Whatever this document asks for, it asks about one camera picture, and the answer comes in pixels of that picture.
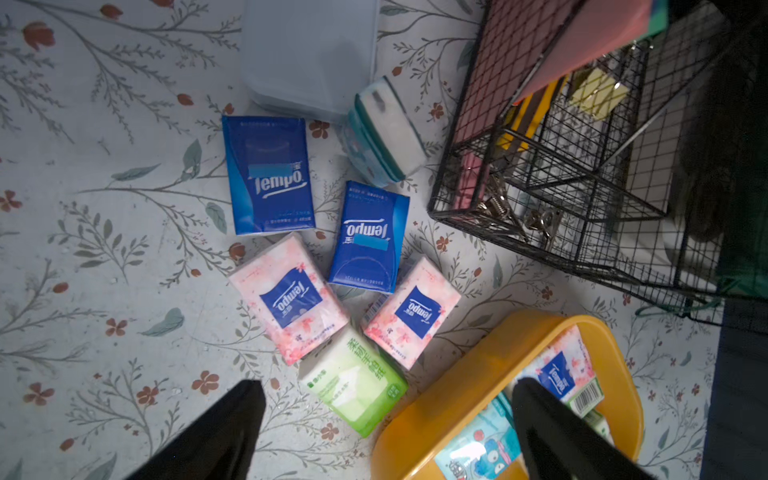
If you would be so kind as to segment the pink Tempo pack front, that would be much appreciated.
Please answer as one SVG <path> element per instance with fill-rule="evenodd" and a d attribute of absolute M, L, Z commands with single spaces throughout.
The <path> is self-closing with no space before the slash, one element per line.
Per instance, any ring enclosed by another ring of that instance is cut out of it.
<path fill-rule="evenodd" d="M 577 416 L 584 418 L 605 398 L 579 328 L 570 326 L 523 368 L 504 390 L 508 400 L 523 378 L 537 381 Z"/>

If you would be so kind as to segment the green tissue pack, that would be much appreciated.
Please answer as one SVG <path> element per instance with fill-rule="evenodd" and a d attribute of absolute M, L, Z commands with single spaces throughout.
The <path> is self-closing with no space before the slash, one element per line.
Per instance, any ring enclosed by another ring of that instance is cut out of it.
<path fill-rule="evenodd" d="M 353 325 L 304 357 L 298 380 L 363 438 L 408 390 L 400 370 Z"/>

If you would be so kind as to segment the yellow plastic storage box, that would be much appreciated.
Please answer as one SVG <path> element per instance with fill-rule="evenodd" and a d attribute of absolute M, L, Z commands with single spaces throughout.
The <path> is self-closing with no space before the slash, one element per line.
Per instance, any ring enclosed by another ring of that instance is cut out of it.
<path fill-rule="evenodd" d="M 606 395 L 597 407 L 615 446 L 637 460 L 644 440 L 641 400 L 616 339 L 601 320 L 541 310 L 511 313 L 379 435 L 370 460 L 373 479 L 439 479 L 434 456 L 559 334 L 578 326 Z"/>

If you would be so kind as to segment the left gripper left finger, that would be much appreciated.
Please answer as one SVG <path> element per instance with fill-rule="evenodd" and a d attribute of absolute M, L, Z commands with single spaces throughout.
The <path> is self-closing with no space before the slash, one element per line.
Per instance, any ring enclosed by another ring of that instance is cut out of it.
<path fill-rule="evenodd" d="M 265 409 L 262 384 L 242 380 L 129 477 L 244 479 Z"/>

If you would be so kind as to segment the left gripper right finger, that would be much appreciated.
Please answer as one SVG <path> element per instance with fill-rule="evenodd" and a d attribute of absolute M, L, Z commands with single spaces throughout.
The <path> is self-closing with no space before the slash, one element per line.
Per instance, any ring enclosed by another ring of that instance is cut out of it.
<path fill-rule="evenodd" d="M 649 479 L 546 388 L 521 379 L 512 411 L 530 479 Z"/>

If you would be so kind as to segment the teal cartoon tissue pack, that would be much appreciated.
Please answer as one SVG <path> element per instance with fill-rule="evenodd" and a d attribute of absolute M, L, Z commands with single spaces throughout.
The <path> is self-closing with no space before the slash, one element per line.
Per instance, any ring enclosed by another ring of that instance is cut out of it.
<path fill-rule="evenodd" d="M 434 458 L 446 479 L 497 479 L 520 456 L 512 408 L 503 393 Z"/>

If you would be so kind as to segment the dark blue Tempo tissue pack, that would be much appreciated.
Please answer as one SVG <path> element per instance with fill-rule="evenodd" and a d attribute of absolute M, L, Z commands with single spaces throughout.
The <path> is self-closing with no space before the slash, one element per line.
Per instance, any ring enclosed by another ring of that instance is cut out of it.
<path fill-rule="evenodd" d="M 235 232 L 271 235 L 313 229 L 305 121 L 224 116 L 222 133 Z"/>

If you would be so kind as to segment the pink Tempo tissue pack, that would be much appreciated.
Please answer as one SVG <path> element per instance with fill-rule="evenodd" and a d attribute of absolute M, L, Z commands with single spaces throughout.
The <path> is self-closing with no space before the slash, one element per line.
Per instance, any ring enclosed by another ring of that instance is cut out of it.
<path fill-rule="evenodd" d="M 350 322 L 296 232 L 240 266 L 229 281 L 289 366 Z"/>
<path fill-rule="evenodd" d="M 400 366 L 411 369 L 462 298 L 429 258 L 406 261 L 394 292 L 384 295 L 363 320 L 363 333 Z"/>

